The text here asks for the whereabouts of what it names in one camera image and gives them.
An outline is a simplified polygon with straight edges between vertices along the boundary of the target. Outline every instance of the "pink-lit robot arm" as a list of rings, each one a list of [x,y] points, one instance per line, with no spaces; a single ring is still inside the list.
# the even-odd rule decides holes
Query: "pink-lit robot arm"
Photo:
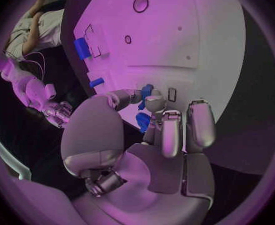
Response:
[[[26,107],[42,112],[47,120],[58,128],[64,128],[69,121],[72,107],[67,102],[52,101],[56,96],[53,84],[44,85],[28,71],[20,69],[17,61],[3,57],[0,60],[1,77],[11,82],[12,89],[18,99]]]

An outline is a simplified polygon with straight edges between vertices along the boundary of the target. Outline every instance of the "man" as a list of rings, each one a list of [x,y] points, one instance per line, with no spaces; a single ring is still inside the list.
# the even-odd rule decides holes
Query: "man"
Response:
[[[61,45],[64,9],[43,13],[39,10],[44,2],[37,0],[15,25],[4,48],[6,56],[23,61],[31,52]]]

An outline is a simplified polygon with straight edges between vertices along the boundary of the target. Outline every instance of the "white shirt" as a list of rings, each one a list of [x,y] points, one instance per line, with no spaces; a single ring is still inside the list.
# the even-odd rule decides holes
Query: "white shirt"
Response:
[[[39,40],[32,52],[45,48],[52,48],[61,45],[61,26],[64,9],[49,11],[40,16],[38,22]],[[22,54],[22,44],[28,40],[30,27],[33,18],[27,11],[13,28],[6,55],[8,57],[25,60]]]

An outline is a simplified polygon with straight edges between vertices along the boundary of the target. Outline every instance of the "circular hole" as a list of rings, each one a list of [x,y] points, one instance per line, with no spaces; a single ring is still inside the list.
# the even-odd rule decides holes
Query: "circular hole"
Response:
[[[125,43],[127,43],[127,44],[131,44],[131,37],[129,36],[129,35],[126,35],[125,36]]]
[[[144,12],[149,6],[148,0],[134,0],[133,2],[133,9],[137,13]]]

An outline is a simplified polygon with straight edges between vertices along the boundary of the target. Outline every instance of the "person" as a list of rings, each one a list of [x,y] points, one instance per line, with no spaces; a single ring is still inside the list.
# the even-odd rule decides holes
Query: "person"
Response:
[[[4,47],[7,57],[24,61],[24,56],[61,45],[64,9],[42,12],[45,0],[37,0],[20,18]]]

